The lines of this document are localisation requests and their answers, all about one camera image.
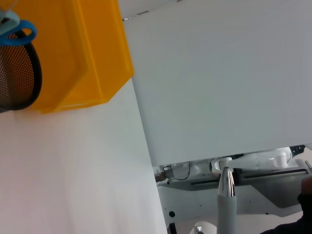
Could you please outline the transparent plastic ruler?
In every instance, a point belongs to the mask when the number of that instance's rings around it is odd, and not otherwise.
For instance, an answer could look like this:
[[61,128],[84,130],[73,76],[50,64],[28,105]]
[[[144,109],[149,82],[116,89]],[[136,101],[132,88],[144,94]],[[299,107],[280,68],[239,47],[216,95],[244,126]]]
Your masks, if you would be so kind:
[[17,2],[18,0],[0,0],[0,12],[11,11]]

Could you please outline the person in dark clothing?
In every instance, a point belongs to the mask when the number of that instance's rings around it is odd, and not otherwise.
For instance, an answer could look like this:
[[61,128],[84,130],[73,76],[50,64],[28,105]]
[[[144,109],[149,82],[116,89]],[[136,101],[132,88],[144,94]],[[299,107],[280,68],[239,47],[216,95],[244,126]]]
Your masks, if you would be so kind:
[[299,220],[279,225],[261,234],[312,234],[312,176],[302,180],[298,201],[303,211]]

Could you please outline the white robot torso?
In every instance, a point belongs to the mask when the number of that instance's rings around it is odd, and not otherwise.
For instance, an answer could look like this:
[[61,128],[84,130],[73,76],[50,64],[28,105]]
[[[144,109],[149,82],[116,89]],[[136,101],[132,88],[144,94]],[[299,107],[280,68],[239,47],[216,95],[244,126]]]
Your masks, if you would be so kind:
[[[247,172],[234,169],[233,178],[239,215],[286,217],[300,211],[297,197],[301,181],[312,176],[312,164],[296,159],[290,168]],[[194,218],[217,216],[219,177],[207,172],[184,174],[178,180],[158,184],[167,226]]]

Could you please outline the yellow plastic bin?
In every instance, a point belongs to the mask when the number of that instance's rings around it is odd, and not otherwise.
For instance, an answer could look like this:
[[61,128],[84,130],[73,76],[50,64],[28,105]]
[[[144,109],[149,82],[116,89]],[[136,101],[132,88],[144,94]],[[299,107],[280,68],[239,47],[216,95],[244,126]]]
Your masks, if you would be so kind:
[[42,113],[107,103],[134,75],[118,0],[18,0],[37,30]]

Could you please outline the silver ballpoint pen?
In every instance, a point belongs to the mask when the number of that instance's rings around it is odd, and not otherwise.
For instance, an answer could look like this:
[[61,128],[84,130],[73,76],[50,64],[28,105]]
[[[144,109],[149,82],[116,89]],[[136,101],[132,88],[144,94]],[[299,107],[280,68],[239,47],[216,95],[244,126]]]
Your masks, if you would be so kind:
[[237,198],[229,167],[223,169],[219,180],[217,208],[217,234],[238,234]]

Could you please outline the black mesh pen holder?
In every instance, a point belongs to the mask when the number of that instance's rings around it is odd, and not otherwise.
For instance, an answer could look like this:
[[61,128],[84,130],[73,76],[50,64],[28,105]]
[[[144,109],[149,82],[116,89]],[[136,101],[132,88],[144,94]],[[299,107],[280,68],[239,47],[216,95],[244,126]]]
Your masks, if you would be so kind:
[[41,87],[41,64],[32,43],[0,46],[0,113],[28,108]]

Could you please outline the blue scissors with sheath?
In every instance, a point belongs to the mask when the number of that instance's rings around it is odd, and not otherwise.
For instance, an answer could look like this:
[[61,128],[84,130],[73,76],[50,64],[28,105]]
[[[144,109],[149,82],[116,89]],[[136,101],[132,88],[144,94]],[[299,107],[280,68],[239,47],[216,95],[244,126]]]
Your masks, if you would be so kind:
[[[10,39],[9,36],[28,29],[31,33],[21,38]],[[22,46],[32,42],[37,36],[37,28],[27,20],[22,20],[11,10],[0,10],[0,46]]]

